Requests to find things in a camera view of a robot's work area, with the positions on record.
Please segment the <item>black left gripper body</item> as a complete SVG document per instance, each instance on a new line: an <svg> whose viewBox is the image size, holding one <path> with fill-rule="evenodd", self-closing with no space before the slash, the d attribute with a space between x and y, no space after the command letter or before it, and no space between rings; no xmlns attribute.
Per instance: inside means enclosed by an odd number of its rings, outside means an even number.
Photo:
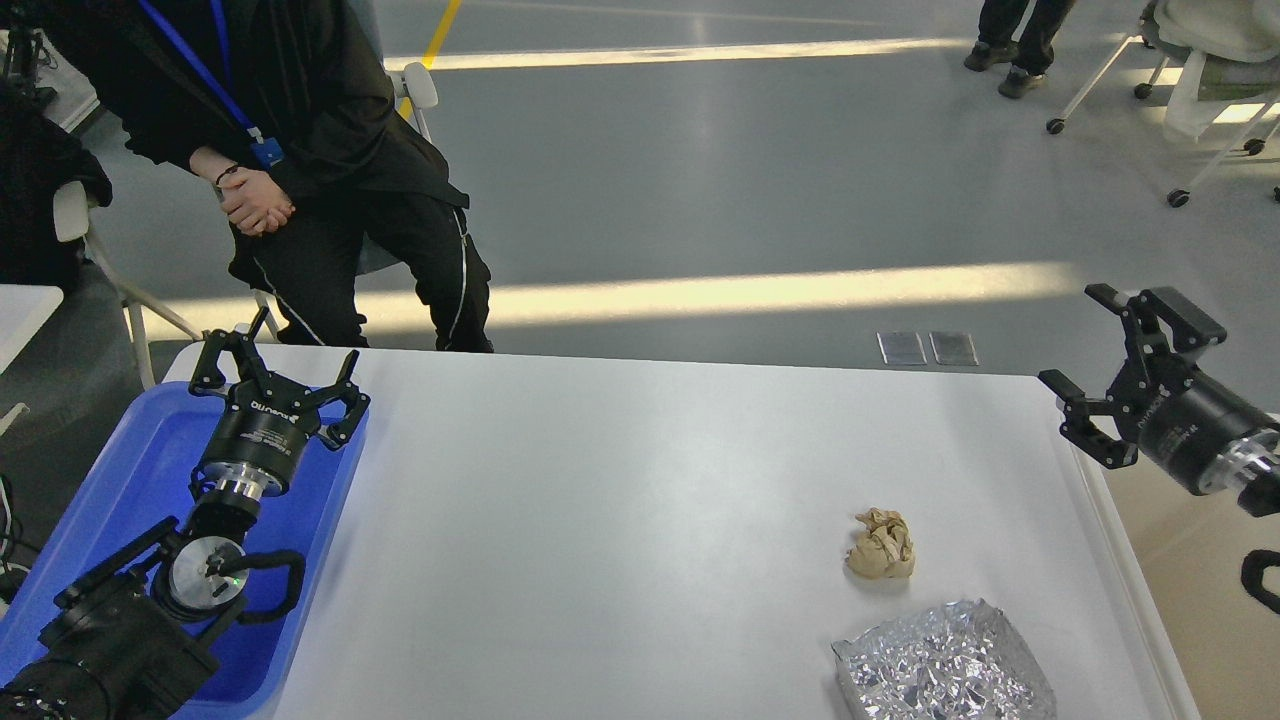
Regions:
<svg viewBox="0 0 1280 720"><path fill-rule="evenodd" d="M280 389L257 380L210 382L195 378L193 395L221 397L225 409L193 469L193 496L237 484L251 486L252 498L288 493L307 442L320 432L319 409L338 400L337 392L287 378Z"/></svg>

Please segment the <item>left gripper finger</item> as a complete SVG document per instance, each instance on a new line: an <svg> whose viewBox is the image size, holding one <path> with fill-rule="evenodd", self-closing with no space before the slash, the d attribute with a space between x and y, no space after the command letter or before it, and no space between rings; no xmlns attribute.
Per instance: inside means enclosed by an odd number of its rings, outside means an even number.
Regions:
<svg viewBox="0 0 1280 720"><path fill-rule="evenodd" d="M195 396L218 396L230 401L237 389L247 389L253 398L262 401L273 398L271 372L255 345L257 333L269 315L266 307L260 307L247 331L206 333L189 380L189 392ZM236 360L239 380L234 384L227 382L219 365L224 352L229 352Z"/></svg>
<svg viewBox="0 0 1280 720"><path fill-rule="evenodd" d="M303 395L303 432L308 438L317 437L330 451L342 448L353 438L370 406L370 397L353 380L358 356L358 350L351 350L333 384ZM323 424L320 410L334 402L343 405L344 414L335 421Z"/></svg>

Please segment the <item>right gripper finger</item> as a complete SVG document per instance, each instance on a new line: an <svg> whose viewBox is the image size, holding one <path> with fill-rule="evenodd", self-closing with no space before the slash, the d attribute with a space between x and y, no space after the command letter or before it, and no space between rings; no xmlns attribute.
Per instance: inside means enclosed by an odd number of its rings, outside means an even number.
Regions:
<svg viewBox="0 0 1280 720"><path fill-rule="evenodd" d="M1114 401L1089 398L1085 392L1059 369L1038 373L1038 380L1060 401L1062 423L1060 434L1076 448L1107 469L1129 468L1137 461L1138 446L1102 432L1093 416L1114 416Z"/></svg>
<svg viewBox="0 0 1280 720"><path fill-rule="evenodd" d="M1199 372L1201 356L1228 340L1224 325L1174 287L1126 295L1094 283L1085 296L1119 316L1125 334L1125 359L1106 393L1111 401L1179 395Z"/></svg>

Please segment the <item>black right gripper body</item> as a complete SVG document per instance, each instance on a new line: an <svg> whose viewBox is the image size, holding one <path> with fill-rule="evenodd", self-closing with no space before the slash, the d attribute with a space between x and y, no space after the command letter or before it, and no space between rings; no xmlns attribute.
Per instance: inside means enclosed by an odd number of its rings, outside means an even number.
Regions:
<svg viewBox="0 0 1280 720"><path fill-rule="evenodd" d="M1198 369L1156 363L1117 378L1121 437L1196 496L1277 496L1277 419Z"/></svg>

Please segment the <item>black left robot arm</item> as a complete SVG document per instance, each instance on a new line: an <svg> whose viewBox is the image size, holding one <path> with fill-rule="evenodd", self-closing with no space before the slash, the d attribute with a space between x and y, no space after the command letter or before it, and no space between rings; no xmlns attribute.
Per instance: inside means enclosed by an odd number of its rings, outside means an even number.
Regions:
<svg viewBox="0 0 1280 720"><path fill-rule="evenodd" d="M279 689L364 443L329 386L207 334L125 413L3 619L5 719L244 719Z"/></svg>

